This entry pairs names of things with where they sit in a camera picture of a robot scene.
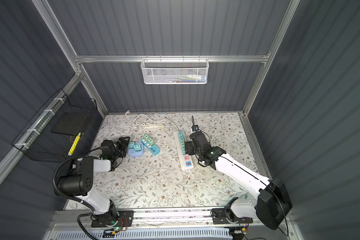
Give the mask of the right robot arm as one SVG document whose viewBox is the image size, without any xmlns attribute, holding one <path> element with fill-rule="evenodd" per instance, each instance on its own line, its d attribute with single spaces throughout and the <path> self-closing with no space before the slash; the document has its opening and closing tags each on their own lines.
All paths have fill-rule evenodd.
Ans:
<svg viewBox="0 0 360 240">
<path fill-rule="evenodd" d="M 193 125 L 191 130 L 190 140 L 185 142 L 185 153 L 196 156 L 199 166 L 227 175 L 254 197 L 254 201 L 249 203 L 234 197 L 221 214 L 213 210 L 212 216 L 230 224 L 243 224 L 257 218 L 269 229 L 279 229 L 293 207 L 285 184 L 279 179 L 271 180 L 255 173 L 222 148 L 213 147 L 197 125 Z"/>
</svg>

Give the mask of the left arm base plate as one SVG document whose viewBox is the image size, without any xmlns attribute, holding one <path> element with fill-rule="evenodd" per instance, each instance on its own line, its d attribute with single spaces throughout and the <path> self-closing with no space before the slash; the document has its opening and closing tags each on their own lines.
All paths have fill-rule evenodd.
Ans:
<svg viewBox="0 0 360 240">
<path fill-rule="evenodd" d="M 134 219 L 134 211 L 116 211 L 102 215 L 91 216 L 92 228 L 131 227 Z"/>
</svg>

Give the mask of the white long power strip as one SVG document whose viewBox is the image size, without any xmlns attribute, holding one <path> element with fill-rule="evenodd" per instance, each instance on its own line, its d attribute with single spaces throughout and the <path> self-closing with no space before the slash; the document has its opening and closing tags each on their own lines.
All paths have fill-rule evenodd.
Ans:
<svg viewBox="0 0 360 240">
<path fill-rule="evenodd" d="M 181 167 L 183 172 L 189 173 L 191 170 L 194 169 L 194 164 L 193 164 L 192 158 L 188 154 L 186 154 L 186 155 L 182 154 L 182 147 L 181 147 L 181 144 L 180 144 L 178 131 L 173 132 L 173 135 L 174 135 L 176 149 L 177 149 L 177 152 L 178 152 L 178 158 L 179 158 L 180 167 Z M 186 141 L 187 140 L 186 140 L 185 133 L 184 133 L 184 138 L 185 138 L 185 149 L 186 149 Z"/>
</svg>

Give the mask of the lavender square power socket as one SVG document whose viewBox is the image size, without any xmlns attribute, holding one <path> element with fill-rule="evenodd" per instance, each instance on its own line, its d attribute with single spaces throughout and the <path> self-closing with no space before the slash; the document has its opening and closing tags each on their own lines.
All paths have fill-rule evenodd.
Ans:
<svg viewBox="0 0 360 240">
<path fill-rule="evenodd" d="M 132 158 L 138 158 L 144 155 L 143 143 L 130 142 L 128 147 L 128 155 Z"/>
</svg>

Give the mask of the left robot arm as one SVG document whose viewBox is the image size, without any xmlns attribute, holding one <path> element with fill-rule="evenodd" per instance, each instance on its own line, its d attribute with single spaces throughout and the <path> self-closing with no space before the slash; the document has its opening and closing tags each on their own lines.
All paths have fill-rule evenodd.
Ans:
<svg viewBox="0 0 360 240">
<path fill-rule="evenodd" d="M 83 156 L 65 160 L 53 173 L 54 192 L 89 208 L 94 216 L 117 216 L 112 201 L 102 196 L 94 187 L 95 173 L 114 171 L 126 157 L 130 137 L 120 137 L 116 142 L 104 140 L 99 157 Z"/>
</svg>

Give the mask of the teal power strip with USB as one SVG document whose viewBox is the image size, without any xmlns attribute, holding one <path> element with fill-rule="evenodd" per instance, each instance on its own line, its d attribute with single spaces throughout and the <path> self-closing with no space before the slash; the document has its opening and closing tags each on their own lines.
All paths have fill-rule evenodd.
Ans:
<svg viewBox="0 0 360 240">
<path fill-rule="evenodd" d="M 160 149 L 155 144 L 150 145 L 144 138 L 141 139 L 141 142 L 154 156 L 157 156 L 160 153 Z"/>
</svg>

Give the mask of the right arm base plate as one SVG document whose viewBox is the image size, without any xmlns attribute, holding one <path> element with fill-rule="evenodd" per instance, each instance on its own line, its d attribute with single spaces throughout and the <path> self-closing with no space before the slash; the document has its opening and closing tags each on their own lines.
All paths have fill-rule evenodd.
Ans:
<svg viewBox="0 0 360 240">
<path fill-rule="evenodd" d="M 231 210 L 226 210 L 223 208 L 211 209 L 210 214 L 215 225 L 224 225 L 224 224 L 243 224 L 248 225 L 253 223 L 252 218 L 238 218 L 236 217 Z"/>
</svg>

